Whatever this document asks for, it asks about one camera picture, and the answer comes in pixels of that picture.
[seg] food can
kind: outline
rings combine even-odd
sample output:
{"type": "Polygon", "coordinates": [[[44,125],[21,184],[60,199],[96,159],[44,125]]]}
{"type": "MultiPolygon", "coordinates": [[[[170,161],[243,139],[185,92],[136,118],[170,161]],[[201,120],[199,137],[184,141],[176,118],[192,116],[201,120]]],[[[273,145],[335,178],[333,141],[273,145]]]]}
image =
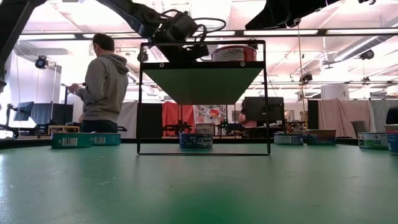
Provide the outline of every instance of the food can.
{"type": "Polygon", "coordinates": [[[213,62],[255,62],[257,51],[248,46],[230,45],[218,48],[211,54],[213,62]]]}
{"type": "Polygon", "coordinates": [[[121,142],[119,133],[94,133],[94,146],[118,146],[121,142]]]}
{"type": "Polygon", "coordinates": [[[331,146],[336,144],[336,130],[313,129],[304,131],[304,140],[309,145],[331,146]]]}
{"type": "Polygon", "coordinates": [[[276,145],[294,145],[303,144],[303,134],[301,133],[275,133],[274,143],[276,145]]]}
{"type": "Polygon", "coordinates": [[[91,147],[94,137],[91,133],[52,133],[51,148],[71,149],[91,147]]]}
{"type": "Polygon", "coordinates": [[[390,154],[398,156],[398,124],[386,124],[387,145],[390,154]]]}
{"type": "Polygon", "coordinates": [[[180,147],[182,148],[213,147],[213,135],[180,133],[180,147]]]}
{"type": "Polygon", "coordinates": [[[388,149],[386,133],[358,133],[361,149],[388,149]]]}

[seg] green table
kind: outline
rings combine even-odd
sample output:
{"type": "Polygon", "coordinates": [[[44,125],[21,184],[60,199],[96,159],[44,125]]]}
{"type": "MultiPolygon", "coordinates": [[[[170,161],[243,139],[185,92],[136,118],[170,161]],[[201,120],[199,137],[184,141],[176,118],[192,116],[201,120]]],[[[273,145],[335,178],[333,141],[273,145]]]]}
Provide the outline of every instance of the green table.
{"type": "Polygon", "coordinates": [[[0,151],[2,224],[362,224],[397,214],[398,157],[357,146],[272,146],[269,157],[136,156],[135,144],[0,151]]]}

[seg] man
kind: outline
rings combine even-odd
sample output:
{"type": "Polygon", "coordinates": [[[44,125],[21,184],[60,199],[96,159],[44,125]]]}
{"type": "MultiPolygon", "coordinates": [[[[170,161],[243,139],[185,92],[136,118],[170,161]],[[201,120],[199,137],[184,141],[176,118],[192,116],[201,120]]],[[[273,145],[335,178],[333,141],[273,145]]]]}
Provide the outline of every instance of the man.
{"type": "Polygon", "coordinates": [[[84,102],[82,132],[116,133],[128,85],[127,60],[114,54],[114,41],[108,35],[95,34],[93,47],[97,58],[88,66],[85,86],[74,83],[68,89],[84,102]]]}

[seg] man's hair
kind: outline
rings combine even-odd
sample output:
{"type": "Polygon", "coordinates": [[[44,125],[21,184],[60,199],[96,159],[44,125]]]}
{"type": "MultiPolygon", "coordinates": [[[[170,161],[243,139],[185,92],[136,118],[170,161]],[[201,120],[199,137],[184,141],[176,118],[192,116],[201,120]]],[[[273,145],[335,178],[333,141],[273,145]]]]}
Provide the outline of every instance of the man's hair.
{"type": "Polygon", "coordinates": [[[98,44],[104,50],[114,51],[114,41],[112,37],[106,34],[95,34],[93,44],[98,44]]]}

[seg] black monitor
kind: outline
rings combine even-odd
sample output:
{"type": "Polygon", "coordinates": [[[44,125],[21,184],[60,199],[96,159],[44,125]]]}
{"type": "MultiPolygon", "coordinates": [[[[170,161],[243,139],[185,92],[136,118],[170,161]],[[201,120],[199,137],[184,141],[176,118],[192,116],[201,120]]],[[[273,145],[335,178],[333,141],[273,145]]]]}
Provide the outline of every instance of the black monitor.
{"type": "MultiPolygon", "coordinates": [[[[245,97],[244,114],[248,121],[266,121],[267,111],[264,97],[245,97]]],[[[283,97],[268,97],[269,122],[285,120],[285,105],[283,97]]]]}
{"type": "Polygon", "coordinates": [[[14,108],[14,121],[28,121],[32,113],[34,102],[18,103],[17,108],[14,108]]]}

